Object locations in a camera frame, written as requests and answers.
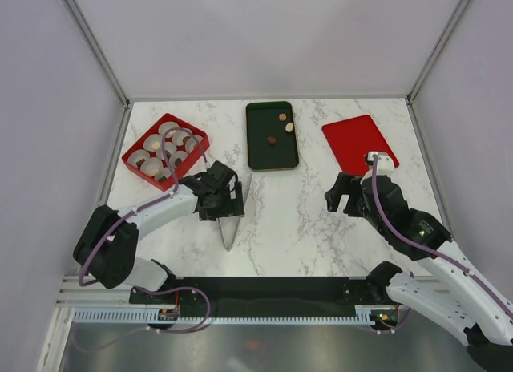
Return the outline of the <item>red chocolate box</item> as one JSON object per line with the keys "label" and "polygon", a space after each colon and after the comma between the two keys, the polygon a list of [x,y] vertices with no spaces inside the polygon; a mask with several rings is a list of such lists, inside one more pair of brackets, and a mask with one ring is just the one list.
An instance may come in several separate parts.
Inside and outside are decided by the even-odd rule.
{"label": "red chocolate box", "polygon": [[161,191],[183,178],[210,147],[206,132],[164,114],[122,155],[127,169]]}

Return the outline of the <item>white paper cup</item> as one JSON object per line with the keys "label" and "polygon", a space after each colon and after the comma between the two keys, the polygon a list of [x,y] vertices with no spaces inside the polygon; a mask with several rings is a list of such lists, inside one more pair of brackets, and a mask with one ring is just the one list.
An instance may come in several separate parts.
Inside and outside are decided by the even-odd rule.
{"label": "white paper cup", "polygon": [[143,142],[143,148],[149,152],[155,152],[151,147],[151,145],[155,142],[159,143],[161,146],[162,136],[160,134],[149,135]]}
{"label": "white paper cup", "polygon": [[175,144],[173,144],[172,142],[165,142],[163,145],[161,145],[159,147],[159,149],[156,150],[156,157],[159,160],[163,160],[164,157],[166,157],[163,155],[163,150],[168,150],[168,151],[170,151],[171,154],[173,154],[174,152],[177,151],[177,146]]}
{"label": "white paper cup", "polygon": [[175,160],[181,158],[184,162],[188,158],[188,153],[186,151],[176,151],[169,157],[169,163],[172,165],[173,168],[178,168],[180,165],[175,166]]}
{"label": "white paper cup", "polygon": [[161,136],[165,136],[166,138],[172,138],[172,135],[169,135],[170,130],[172,130],[174,127],[178,128],[179,125],[175,122],[165,122],[162,123],[158,128],[158,133]]}
{"label": "white paper cup", "polygon": [[194,137],[192,137],[192,139],[190,139],[184,146],[185,146],[185,151],[187,153],[191,153],[195,148],[196,146],[198,145],[198,143],[201,142],[203,138],[200,136],[200,135],[195,135]]}
{"label": "white paper cup", "polygon": [[179,128],[173,132],[172,142],[176,146],[183,146],[188,138],[191,137],[191,130],[188,128]]}
{"label": "white paper cup", "polygon": [[156,157],[150,157],[140,166],[140,171],[149,177],[155,177],[162,169],[163,162]]}
{"label": "white paper cup", "polygon": [[151,155],[148,151],[144,149],[138,149],[129,155],[127,162],[136,168],[140,168],[142,164],[150,157]]}

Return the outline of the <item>metal tongs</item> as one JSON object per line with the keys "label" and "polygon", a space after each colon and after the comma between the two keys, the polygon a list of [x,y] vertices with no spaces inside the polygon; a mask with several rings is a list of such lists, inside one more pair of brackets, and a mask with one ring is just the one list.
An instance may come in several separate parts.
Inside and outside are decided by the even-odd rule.
{"label": "metal tongs", "polygon": [[[252,185],[253,174],[249,173],[247,176],[243,176],[241,181],[242,185],[242,203],[246,205],[249,190]],[[230,252],[234,246],[236,234],[240,225],[240,221],[243,216],[231,216],[219,219],[220,232],[223,240],[224,249]]]}

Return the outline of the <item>red box lid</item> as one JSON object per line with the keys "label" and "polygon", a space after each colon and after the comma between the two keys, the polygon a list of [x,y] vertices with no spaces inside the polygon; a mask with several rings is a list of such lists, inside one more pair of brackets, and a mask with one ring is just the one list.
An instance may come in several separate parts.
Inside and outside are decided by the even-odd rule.
{"label": "red box lid", "polygon": [[385,152],[399,166],[399,161],[370,115],[329,123],[321,131],[338,162],[341,171],[363,176],[368,171],[366,156],[369,152]]}

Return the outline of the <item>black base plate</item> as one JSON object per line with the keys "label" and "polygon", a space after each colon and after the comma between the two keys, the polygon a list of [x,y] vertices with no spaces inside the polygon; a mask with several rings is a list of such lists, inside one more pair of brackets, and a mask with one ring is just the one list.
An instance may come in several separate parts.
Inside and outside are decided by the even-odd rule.
{"label": "black base plate", "polygon": [[217,317],[342,316],[357,305],[395,305],[381,286],[350,277],[183,277],[161,289],[203,291]]}

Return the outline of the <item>dark green tray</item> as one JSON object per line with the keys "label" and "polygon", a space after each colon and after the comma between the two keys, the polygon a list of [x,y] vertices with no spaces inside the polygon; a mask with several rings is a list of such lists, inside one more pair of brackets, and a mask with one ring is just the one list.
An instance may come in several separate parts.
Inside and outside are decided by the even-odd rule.
{"label": "dark green tray", "polygon": [[[286,121],[279,114],[286,114]],[[245,108],[247,159],[250,169],[256,172],[292,170],[299,164],[297,135],[293,107],[287,101],[250,103]],[[293,131],[287,132],[287,123]],[[277,143],[272,145],[272,136]]]}

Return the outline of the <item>aluminium frame rail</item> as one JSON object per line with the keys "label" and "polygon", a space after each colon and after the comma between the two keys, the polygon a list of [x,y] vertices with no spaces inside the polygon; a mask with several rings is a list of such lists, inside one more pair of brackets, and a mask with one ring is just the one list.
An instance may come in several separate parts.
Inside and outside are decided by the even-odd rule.
{"label": "aluminium frame rail", "polygon": [[65,276],[61,284],[56,306],[71,308],[124,307],[129,305],[131,288],[121,285],[105,289],[100,283],[82,287],[78,276]]}

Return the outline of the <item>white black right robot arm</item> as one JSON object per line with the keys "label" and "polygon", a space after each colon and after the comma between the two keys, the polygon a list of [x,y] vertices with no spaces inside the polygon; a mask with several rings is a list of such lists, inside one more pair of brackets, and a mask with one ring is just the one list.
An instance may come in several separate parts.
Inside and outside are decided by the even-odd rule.
{"label": "white black right robot arm", "polygon": [[383,261],[366,283],[369,299],[407,305],[457,338],[485,371],[512,369],[512,303],[466,258],[450,232],[432,215],[410,208],[388,176],[341,173],[325,193],[335,212],[347,196],[344,213],[363,218],[388,245],[445,284],[444,297],[416,284],[412,276]]}

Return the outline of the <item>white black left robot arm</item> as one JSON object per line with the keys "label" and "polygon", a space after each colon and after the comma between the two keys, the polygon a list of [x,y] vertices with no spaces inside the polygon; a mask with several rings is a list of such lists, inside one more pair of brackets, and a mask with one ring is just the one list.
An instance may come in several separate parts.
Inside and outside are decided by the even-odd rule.
{"label": "white black left robot arm", "polygon": [[96,208],[73,251],[81,265],[79,284],[100,283],[106,289],[125,284],[158,303],[169,302],[176,291],[174,274],[160,261],[138,257],[137,247],[150,233],[192,214],[200,221],[243,216],[242,183],[236,172],[216,161],[139,204],[120,210],[106,204]]}

